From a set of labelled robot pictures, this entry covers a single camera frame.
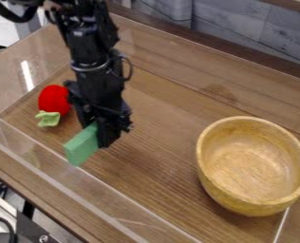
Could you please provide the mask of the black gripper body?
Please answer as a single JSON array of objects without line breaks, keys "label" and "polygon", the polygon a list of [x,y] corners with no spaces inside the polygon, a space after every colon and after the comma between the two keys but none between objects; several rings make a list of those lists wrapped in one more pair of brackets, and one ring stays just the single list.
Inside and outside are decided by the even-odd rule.
[{"label": "black gripper body", "polygon": [[103,117],[117,119],[129,117],[131,108],[122,99],[122,91],[127,78],[123,77],[123,65],[113,61],[110,65],[91,72],[75,72],[76,80],[64,81],[68,90],[68,102],[79,99],[88,103],[95,114],[94,119]]}]

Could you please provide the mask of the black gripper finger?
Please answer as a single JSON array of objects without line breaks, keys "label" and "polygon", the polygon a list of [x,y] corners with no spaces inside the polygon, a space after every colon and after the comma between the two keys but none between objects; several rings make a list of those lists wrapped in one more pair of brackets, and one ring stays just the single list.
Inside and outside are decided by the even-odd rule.
[{"label": "black gripper finger", "polygon": [[92,107],[79,99],[72,99],[71,104],[76,112],[79,123],[82,127],[86,128],[94,122],[95,114],[92,112]]},{"label": "black gripper finger", "polygon": [[129,117],[118,117],[117,119],[96,119],[96,139],[100,148],[109,148],[111,144],[121,138],[121,133],[131,131],[133,122]]}]

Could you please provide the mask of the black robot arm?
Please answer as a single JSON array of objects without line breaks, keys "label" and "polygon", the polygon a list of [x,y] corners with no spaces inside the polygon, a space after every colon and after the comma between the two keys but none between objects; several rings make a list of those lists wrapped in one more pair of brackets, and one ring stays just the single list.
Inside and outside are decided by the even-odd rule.
[{"label": "black robot arm", "polygon": [[96,126],[98,146],[107,148],[130,130],[131,108],[123,101],[123,72],[130,60],[119,53],[118,27],[106,0],[46,0],[48,21],[58,27],[70,52],[75,79],[63,82],[80,125]]}]

